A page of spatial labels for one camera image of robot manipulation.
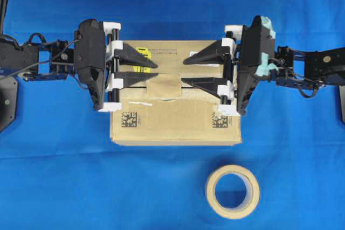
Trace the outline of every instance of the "teal part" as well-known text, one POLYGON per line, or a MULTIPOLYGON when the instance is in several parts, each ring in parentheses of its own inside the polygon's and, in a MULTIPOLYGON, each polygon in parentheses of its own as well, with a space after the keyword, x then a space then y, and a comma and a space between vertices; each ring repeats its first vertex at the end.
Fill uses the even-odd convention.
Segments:
POLYGON ((271 20, 266 16, 261 16, 261 23, 264 27, 270 30, 270 36, 275 39, 275 31, 273 30, 273 25, 271 20))
POLYGON ((268 54, 263 52, 261 54, 261 65, 258 66, 257 71, 255 72, 255 75, 257 76, 263 76, 263 75, 268 75, 270 70, 275 69, 278 71, 278 67, 270 63, 268 64, 268 54))

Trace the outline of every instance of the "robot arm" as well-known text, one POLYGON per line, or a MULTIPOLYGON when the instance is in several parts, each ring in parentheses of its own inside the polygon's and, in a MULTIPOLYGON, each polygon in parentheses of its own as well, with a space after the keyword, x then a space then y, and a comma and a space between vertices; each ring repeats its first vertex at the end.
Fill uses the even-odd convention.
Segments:
POLYGON ((296 88, 305 98, 314 97, 325 85, 345 85, 345 48, 303 52, 279 46, 275 52, 275 31, 271 21, 263 16, 256 16, 250 27, 226 26, 225 32, 226 38, 184 61, 186 65, 223 64, 223 77, 182 79, 220 98, 219 111, 224 115, 245 115, 259 81, 275 81, 277 86, 296 88), (295 60, 305 63, 304 75, 294 72, 295 60), (304 90, 313 92, 307 95, 304 90), (236 107, 231 105, 233 96, 237 97, 236 107))
MULTIPOLYGON (((5 88, 12 85, 10 82, 15 81, 13 76, 32 82, 66 80, 70 75, 77 80, 79 86, 88 89, 95 110, 107 112, 121 109, 120 89, 146 81, 157 76, 157 73, 120 72, 120 66, 157 68, 157 65, 128 44, 118 40, 120 29, 119 23, 88 19, 79 25, 74 32, 74 40, 69 43, 61 40, 47 43, 43 35, 34 33, 21 46, 15 39, 2 34, 0 37, 0 92, 5 93, 5 88), (41 43, 32 42, 35 36, 40 38, 41 43), (41 51, 48 51, 50 58, 39 61, 41 51), (39 65, 46 63, 49 63, 49 72, 40 74, 39 65)), ((6 119, 7 115, 1 117, 1 131, 14 120, 16 106, 13 98, 1 100, 0 105, 2 106, 0 110, 11 114, 10 121, 6 119), (8 106, 5 102, 10 102, 14 106, 8 106)))

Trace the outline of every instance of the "yellow label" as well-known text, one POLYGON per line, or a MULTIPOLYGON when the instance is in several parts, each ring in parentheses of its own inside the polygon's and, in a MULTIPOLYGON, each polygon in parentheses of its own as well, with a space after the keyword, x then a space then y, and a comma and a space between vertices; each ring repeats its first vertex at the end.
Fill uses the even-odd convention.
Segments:
MULTIPOLYGON (((151 59, 151 52, 149 52, 148 48, 137 47, 136 51, 138 51, 144 57, 146 57, 148 59, 151 59)), ((149 68, 149 67, 133 66, 133 70, 134 70, 134 72, 150 73, 151 68, 149 68)))

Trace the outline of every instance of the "tape roll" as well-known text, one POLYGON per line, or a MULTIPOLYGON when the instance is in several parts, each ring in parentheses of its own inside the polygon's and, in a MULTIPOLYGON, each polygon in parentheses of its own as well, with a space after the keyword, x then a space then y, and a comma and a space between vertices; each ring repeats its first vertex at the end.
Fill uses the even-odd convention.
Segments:
POLYGON ((210 206, 217 214, 228 219, 241 219, 252 213, 258 205, 260 189, 258 181, 251 171, 238 165, 226 165, 214 171, 208 178, 206 197, 210 206), (223 176, 228 174, 240 177, 247 189, 243 202, 234 208, 223 207, 216 198, 216 185, 223 176))

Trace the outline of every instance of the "qr code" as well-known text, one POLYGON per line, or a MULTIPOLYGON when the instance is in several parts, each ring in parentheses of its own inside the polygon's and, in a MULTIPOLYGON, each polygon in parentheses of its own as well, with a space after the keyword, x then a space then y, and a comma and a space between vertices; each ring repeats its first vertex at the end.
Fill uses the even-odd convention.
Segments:
POLYGON ((216 116, 216 113, 212 114, 212 127, 214 128, 227 128, 228 117, 227 116, 216 116))
POLYGON ((123 128, 135 128, 138 123, 137 112, 125 111, 121 114, 121 127, 123 128))

